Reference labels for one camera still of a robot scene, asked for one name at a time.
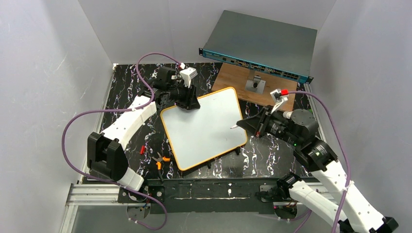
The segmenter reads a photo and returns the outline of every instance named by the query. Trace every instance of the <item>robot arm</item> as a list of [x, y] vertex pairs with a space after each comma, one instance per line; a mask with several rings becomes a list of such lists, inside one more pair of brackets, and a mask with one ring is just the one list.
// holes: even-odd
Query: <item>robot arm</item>
[[[129, 108], [136, 108], [150, 100], [148, 97], [136, 97]], [[146, 107], [123, 113], [112, 125], [100, 134], [92, 132], [87, 139], [87, 166], [107, 177], [138, 191], [143, 178], [130, 167], [124, 153], [135, 132], [143, 123], [156, 113], [156, 106], [151, 102]]]
[[162, 101], [171, 100], [186, 110], [200, 108], [196, 98], [196, 86], [191, 84], [191, 79], [196, 75], [196, 69], [191, 67], [178, 73], [171, 68], [159, 68], [157, 78], [151, 82], [154, 102], [135, 110], [150, 100], [150, 90], [143, 88], [129, 107], [132, 111], [124, 112], [100, 134], [90, 134], [87, 139], [87, 166], [123, 186], [138, 191], [144, 179], [129, 167], [124, 149], [143, 123], [156, 113], [156, 104], [161, 105]]
[[[238, 121], [237, 125], [253, 133], [256, 137], [270, 133], [293, 145], [293, 155], [297, 161], [326, 187], [336, 201], [340, 201], [345, 189], [346, 173], [335, 152], [326, 142], [316, 136], [319, 125], [312, 113], [297, 109], [281, 114], [277, 110], [287, 101], [287, 94], [277, 89], [271, 92], [271, 95], [275, 100], [273, 108], [266, 106], [257, 115]], [[322, 199], [312, 192], [295, 191], [297, 185], [305, 188], [302, 183], [290, 185], [288, 191], [290, 197], [314, 208], [313, 211], [330, 223], [330, 220], [335, 217], [335, 213], [331, 211], [332, 208], [336, 209], [334, 204], [326, 204], [330, 201]], [[342, 226], [346, 225], [346, 232], [390, 233], [398, 227], [393, 218], [384, 217], [379, 213], [353, 184], [348, 189], [343, 212], [347, 216], [347, 220], [340, 222], [340, 225], [341, 230]]]
[[[177, 73], [172, 68], [160, 67], [157, 77], [150, 82], [154, 90], [156, 105], [160, 107], [166, 101], [173, 101], [176, 106], [186, 110], [199, 109], [196, 86], [191, 84], [191, 80], [196, 75], [196, 69], [191, 67]], [[137, 95], [150, 97], [151, 92], [144, 87]]]

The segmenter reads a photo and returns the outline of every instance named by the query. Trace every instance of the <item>white board surface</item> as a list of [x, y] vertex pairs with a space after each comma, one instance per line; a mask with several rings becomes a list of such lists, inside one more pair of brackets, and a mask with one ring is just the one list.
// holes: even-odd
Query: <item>white board surface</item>
[[246, 131], [230, 129], [242, 119], [232, 87], [198, 98], [200, 109], [176, 106], [160, 114], [177, 167], [187, 170], [246, 144]]

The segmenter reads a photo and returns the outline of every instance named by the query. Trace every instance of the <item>gray wall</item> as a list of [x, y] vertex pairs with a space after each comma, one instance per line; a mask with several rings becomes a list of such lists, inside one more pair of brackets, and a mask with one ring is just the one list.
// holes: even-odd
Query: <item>gray wall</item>
[[[1, 1], [0, 9], [0, 232], [55, 233], [79, 177], [61, 153], [63, 128], [101, 108], [112, 65], [77, 1]], [[69, 131], [76, 166], [96, 119]]]
[[[306, 207], [298, 208], [300, 212]], [[129, 209], [129, 215], [143, 219], [143, 212]], [[172, 213], [168, 222], [157, 233], [292, 233], [301, 220], [287, 223], [273, 219], [274, 215], [258, 213]], [[164, 215], [148, 215], [144, 222], [159, 226]], [[152, 233], [153, 231], [128, 221], [126, 206], [79, 206], [72, 233]], [[312, 214], [299, 233], [330, 232], [330, 226]]]
[[311, 86], [331, 108], [355, 184], [398, 220], [400, 233], [412, 227], [411, 9], [409, 0], [337, 0], [318, 34], [311, 67]]
[[[199, 56], [223, 10], [320, 29], [335, 0], [79, 0], [112, 63], [160, 51], [184, 62]], [[144, 63], [170, 62], [151, 56]]]

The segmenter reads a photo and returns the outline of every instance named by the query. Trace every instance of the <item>black marble surface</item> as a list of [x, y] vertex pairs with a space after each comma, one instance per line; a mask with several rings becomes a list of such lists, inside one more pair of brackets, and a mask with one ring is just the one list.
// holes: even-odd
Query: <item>black marble surface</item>
[[[192, 80], [192, 83], [197, 86], [197, 95], [202, 96], [210, 93], [222, 64], [189, 63], [187, 65], [198, 70], [198, 76]], [[139, 70], [145, 79], [152, 79], [156, 77], [160, 66], [175, 67], [175, 64], [141, 65]], [[143, 83], [139, 81], [135, 73], [135, 65], [117, 66], [106, 108], [129, 107], [142, 86]], [[297, 83], [296, 89], [304, 90], [304, 87]], [[239, 100], [239, 102], [243, 118], [253, 116], [261, 108], [257, 104], [243, 100]], [[279, 178], [289, 171], [302, 177], [309, 175], [296, 161], [292, 154], [292, 148], [285, 142], [271, 135], [256, 138], [250, 134], [248, 134], [248, 142], [241, 149], [240, 155], [230, 152], [217, 157], [212, 162], [211, 169], [208, 169], [204, 164], [185, 172], [178, 170], [160, 119], [161, 110], [172, 105], [171, 102], [158, 109], [157, 113], [150, 117], [145, 125], [136, 132], [125, 149], [130, 167], [145, 179], [157, 179], [156, 162], [150, 157], [157, 152], [171, 157], [171, 161], [165, 162], [162, 167], [164, 179]], [[293, 108], [310, 109], [307, 97], [297, 94]], [[103, 117], [101, 130], [111, 125], [119, 116], [119, 113], [106, 113]], [[140, 155], [142, 145], [146, 146], [146, 152]], [[91, 174], [100, 176], [95, 172], [91, 172]]]

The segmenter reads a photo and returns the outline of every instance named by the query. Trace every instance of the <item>purple cable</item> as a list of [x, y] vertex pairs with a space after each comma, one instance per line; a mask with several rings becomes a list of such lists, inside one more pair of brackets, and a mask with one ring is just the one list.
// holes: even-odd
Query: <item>purple cable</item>
[[309, 210], [307, 213], [307, 216], [305, 218], [305, 220], [303, 220], [300, 225], [296, 228], [296, 230], [293, 233], [297, 233], [302, 227], [303, 225], [306, 223], [306, 221], [309, 219], [310, 215], [312, 214], [312, 210]]
[[[330, 120], [330, 124], [332, 125], [333, 131], [336, 134], [336, 139], [338, 140], [339, 143], [339, 147], [342, 150], [342, 154], [343, 154], [343, 158], [345, 160], [346, 163], [346, 167], [347, 167], [347, 177], [346, 177], [346, 183], [345, 183], [345, 187], [348, 188], [349, 184], [350, 184], [350, 177], [351, 177], [351, 172], [350, 172], [350, 165], [349, 165], [349, 160], [346, 156], [346, 152], [343, 149], [343, 145], [342, 145], [342, 141], [341, 141], [341, 137], [338, 134], [338, 131], [336, 129], [336, 125], [335, 122], [332, 120], [332, 117], [330, 115], [329, 109], [326, 107], [325, 103], [323, 103], [316, 95], [310, 93], [310, 92], [306, 92], [306, 91], [290, 91], [289, 94], [305, 94], [308, 96], [312, 96], [314, 97], [325, 109], [327, 116], [329, 117]], [[343, 208], [343, 204], [345, 202], [345, 198], [346, 198], [346, 194], [347, 194], [347, 190], [344, 190], [342, 192], [342, 198], [341, 201], [339, 202], [339, 206], [338, 206], [338, 210], [336, 211], [336, 215], [335, 215], [335, 221], [333, 222], [333, 226], [332, 226], [332, 233], [336, 232], [336, 228], [338, 227], [338, 221], [339, 221], [339, 215], [341, 214], [342, 208]]]
[[[141, 74], [140, 74], [140, 72], [139, 72], [139, 69], [138, 69], [138, 66], [139, 66], [140, 61], [141, 61], [143, 58], [145, 58], [145, 57], [147, 57], [147, 56], [149, 56], [149, 55], [153, 55], [153, 54], [165, 56], [165, 57], [170, 58], [170, 59], [172, 59], [173, 61], [177, 62], [177, 64], [179, 64], [179, 65], [181, 64], [181, 62], [177, 61], [176, 59], [174, 59], [174, 58], [172, 58], [172, 57], [170, 57], [170, 56], [168, 56], [168, 55], [166, 55], [166, 54], [164, 54], [164, 53], [160, 53], [160, 52], [151, 52], [151, 53], [148, 53], [148, 54], [146, 54], [146, 55], [143, 55], [143, 56], [139, 59], [139, 61], [136, 63], [136, 67], [135, 67], [137, 76], [138, 76], [139, 79], [143, 82], [143, 84], [150, 90], [152, 96], [150, 97], [150, 100], [149, 100], [147, 103], [145, 103], [145, 104], [143, 104], [143, 105], [135, 108], [136, 110], [146, 107], [146, 106], [149, 105], [149, 104], [153, 101], [153, 99], [155, 98], [155, 94], [154, 94], [154, 92], [153, 92], [153, 89], [147, 84], [147, 82], [146, 82], [146, 81], [144, 80], [144, 78], [141, 76]], [[67, 163], [73, 170], [77, 171], [78, 173], [80, 173], [80, 174], [82, 174], [82, 175], [84, 175], [84, 176], [86, 176], [86, 177], [89, 177], [89, 178], [91, 178], [91, 179], [98, 180], [98, 181], [100, 181], [100, 182], [106, 182], [106, 183], [111, 183], [111, 184], [115, 184], [115, 185], [120, 186], [119, 183], [116, 183], [116, 182], [111, 181], [111, 180], [101, 179], [101, 178], [99, 178], [99, 177], [92, 176], [92, 175], [87, 174], [87, 173], [84, 173], [84, 172], [82, 172], [81, 170], [79, 170], [78, 168], [76, 168], [76, 167], [70, 162], [69, 158], [67, 157], [67, 154], [66, 154], [66, 146], [65, 146], [65, 139], [66, 139], [66, 133], [67, 133], [67, 130], [69, 129], [69, 126], [70, 126], [77, 118], [79, 118], [79, 117], [81, 117], [81, 116], [84, 116], [84, 115], [87, 115], [87, 114], [91, 114], [91, 113], [118, 113], [118, 112], [130, 112], [130, 111], [132, 111], [132, 109], [130, 109], [130, 108], [129, 108], [129, 109], [100, 109], [100, 110], [86, 111], [86, 112], [80, 113], [80, 114], [76, 115], [75, 117], [73, 117], [73, 118], [67, 123], [66, 127], [65, 127], [64, 130], [63, 130], [63, 134], [62, 134], [62, 152], [63, 152], [63, 157], [64, 157], [66, 163]], [[138, 195], [140, 195], [140, 196], [143, 196], [143, 197], [146, 197], [146, 198], [149, 198], [149, 199], [153, 200], [154, 202], [156, 202], [157, 204], [159, 204], [160, 207], [162, 207], [162, 209], [163, 209], [163, 211], [164, 211], [164, 213], [165, 213], [165, 220], [164, 220], [164, 222], [162, 223], [162, 225], [160, 225], [159, 227], [151, 227], [151, 226], [147, 225], [147, 224], [144, 223], [144, 222], [140, 222], [140, 221], [137, 221], [137, 220], [136, 220], [136, 222], [137, 222], [138, 224], [140, 224], [140, 225], [142, 225], [142, 226], [144, 226], [144, 227], [146, 227], [146, 228], [148, 228], [148, 229], [150, 229], [150, 230], [159, 230], [159, 229], [161, 229], [161, 228], [166, 224], [166, 222], [167, 222], [167, 211], [166, 211], [165, 206], [164, 206], [161, 202], [159, 202], [158, 200], [156, 200], [155, 198], [153, 198], [153, 197], [151, 197], [151, 196], [149, 196], [149, 195], [146, 195], [146, 194], [140, 193], [140, 192], [138, 192], [138, 191], [132, 190], [132, 189], [130, 189], [130, 188], [128, 188], [128, 187], [124, 187], [124, 188], [125, 188], [126, 190], [132, 192], [132, 193], [136, 193], [136, 194], [138, 194]]]

